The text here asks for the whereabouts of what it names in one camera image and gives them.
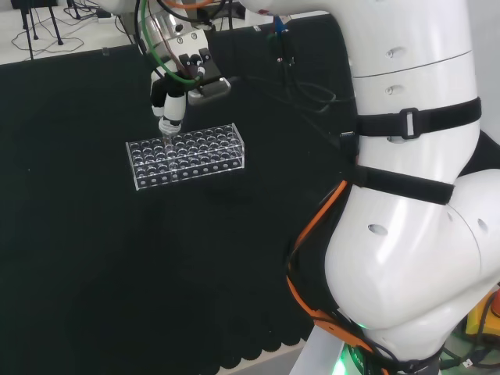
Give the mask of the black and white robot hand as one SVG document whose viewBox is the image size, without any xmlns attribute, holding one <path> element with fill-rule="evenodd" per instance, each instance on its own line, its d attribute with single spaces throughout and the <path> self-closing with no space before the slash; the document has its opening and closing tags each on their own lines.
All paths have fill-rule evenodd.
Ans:
<svg viewBox="0 0 500 375">
<path fill-rule="evenodd" d="M 152 112 L 159 119 L 159 131 L 164 138 L 180 133 L 186 113 L 187 96 L 184 85 L 161 71 L 151 73 L 150 102 Z"/>
</svg>

